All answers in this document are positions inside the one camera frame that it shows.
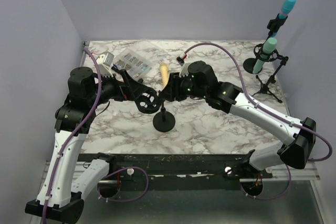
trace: black clamp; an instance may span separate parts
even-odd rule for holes
[[[316,122],[311,118],[301,121],[302,126],[316,131]],[[300,130],[299,134],[294,134],[295,140],[290,145],[283,145],[277,152],[280,159],[290,167],[295,169],[304,169],[309,155],[315,145],[316,136]]]
[[[186,91],[191,86],[190,76],[180,77],[179,73],[170,73],[168,83],[160,92],[159,98],[169,102],[186,100]]]
[[[220,81],[216,90],[205,99],[205,102],[211,108],[224,111],[228,114],[231,106],[237,103],[235,99],[242,92],[243,90],[240,87],[230,82]]]
[[[47,207],[46,217],[50,220],[60,221],[67,224],[76,224],[83,212],[84,200],[81,199],[81,192],[71,193],[70,203],[63,207],[54,205]],[[26,204],[25,213],[42,217],[43,205],[39,200],[33,199]]]
[[[178,64],[180,64],[181,67],[184,65],[184,59],[182,59],[180,56],[178,56],[176,60],[178,61]]]
[[[285,57],[280,55],[278,50],[275,49],[273,52],[271,52],[270,54],[267,54],[265,53],[263,50],[262,50],[262,47],[263,47],[264,44],[258,44],[254,47],[253,49],[253,53],[255,55],[255,57],[258,59],[258,60],[261,60],[263,62],[273,62],[275,60],[283,60]]]
[[[269,29],[268,37],[272,36],[274,33],[277,33],[280,27],[286,22],[288,16],[286,18],[279,18],[279,14],[275,19],[271,19],[268,22],[267,29]]]

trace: marble tabletop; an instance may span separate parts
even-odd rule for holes
[[[89,49],[96,53],[109,51],[118,55],[132,46],[135,41],[92,41]],[[152,70],[144,78],[144,84],[162,89],[159,63],[166,62],[172,72],[179,72],[181,67],[176,57],[188,47],[200,41],[150,41],[153,48],[145,51],[154,54]],[[259,90],[258,80],[243,70],[245,59],[253,57],[253,48],[260,41],[213,41],[225,47],[237,59],[241,66],[249,94]],[[157,55],[155,47],[162,48],[169,56]],[[188,54],[186,62],[202,60],[211,65],[219,81],[228,81],[241,87],[238,72],[232,60],[221,50],[212,46],[200,46]],[[84,66],[93,67],[87,57]],[[259,75],[261,80],[273,73],[270,63],[264,65]],[[281,97],[278,83],[271,85],[271,90]],[[258,94],[255,98],[264,104],[287,114],[284,103],[274,98]],[[97,108],[97,113],[106,105]],[[97,116],[91,125],[82,153],[142,153],[142,154],[245,154],[253,148],[259,149],[275,144],[278,140],[249,121],[234,115],[225,114],[209,107],[205,101],[187,99],[182,102],[166,102],[167,111],[175,115],[175,128],[167,133],[154,129],[154,114],[140,113],[134,102],[111,101],[109,108]]]

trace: tripod stand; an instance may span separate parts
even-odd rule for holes
[[[256,93],[254,93],[252,96],[256,95],[256,94],[268,94],[268,95],[271,95],[273,96],[279,103],[282,103],[282,100],[279,99],[274,93],[272,93],[270,90],[269,90],[269,84],[272,83],[276,83],[276,80],[275,80],[275,75],[277,74],[277,72],[280,70],[280,68],[282,66],[285,66],[287,61],[288,61],[288,57],[287,56],[278,56],[277,58],[279,58],[281,60],[280,62],[280,65],[278,66],[278,68],[275,70],[275,72],[268,78],[267,82],[266,83],[263,83],[261,81],[261,79],[259,78],[258,75],[256,75],[256,78],[257,80],[260,82],[260,90]]]

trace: black metal frame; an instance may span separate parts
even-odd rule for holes
[[[79,162],[91,162],[99,154],[80,154]],[[256,179],[258,173],[244,169],[248,154],[109,154],[115,157],[114,170],[137,166],[144,169],[149,178],[148,190],[240,190],[240,179]],[[266,171],[263,178],[272,178]],[[117,175],[108,179],[117,180]],[[146,177],[135,170],[132,176],[120,173],[121,190],[142,191]]]

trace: white wall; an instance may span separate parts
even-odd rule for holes
[[[297,0],[279,31],[278,49],[290,57],[278,74],[293,116],[316,120],[317,130],[336,148],[336,0]],[[313,157],[327,148],[317,140]],[[317,163],[330,209],[336,209],[336,154]]]
[[[82,40],[60,0],[0,0],[0,223],[25,224]]]
[[[284,0],[62,0],[85,40],[264,39]]]

